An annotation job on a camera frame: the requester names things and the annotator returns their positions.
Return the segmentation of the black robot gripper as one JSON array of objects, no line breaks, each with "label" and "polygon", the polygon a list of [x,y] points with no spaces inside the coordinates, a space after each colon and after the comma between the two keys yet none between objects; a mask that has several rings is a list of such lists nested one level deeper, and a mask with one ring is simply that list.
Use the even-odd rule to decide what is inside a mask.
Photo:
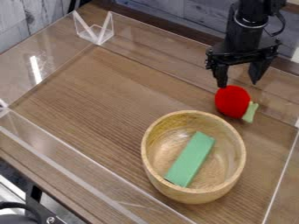
[{"label": "black robot gripper", "polygon": [[252,84],[262,79],[282,45],[275,37],[262,37],[264,26],[246,25],[236,17],[228,19],[226,38],[207,51],[206,59],[206,68],[212,70],[219,88],[227,87],[228,68],[234,65],[250,64]]}]

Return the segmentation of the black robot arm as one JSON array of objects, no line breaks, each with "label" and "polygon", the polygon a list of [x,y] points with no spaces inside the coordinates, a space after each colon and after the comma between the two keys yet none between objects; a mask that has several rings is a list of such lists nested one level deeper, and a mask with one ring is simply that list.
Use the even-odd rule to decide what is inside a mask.
[{"label": "black robot arm", "polygon": [[206,68],[219,88],[227,87],[230,66],[239,64],[248,63],[252,84],[262,79],[282,45],[284,7],[286,0],[238,0],[230,6],[226,37],[206,52]]}]

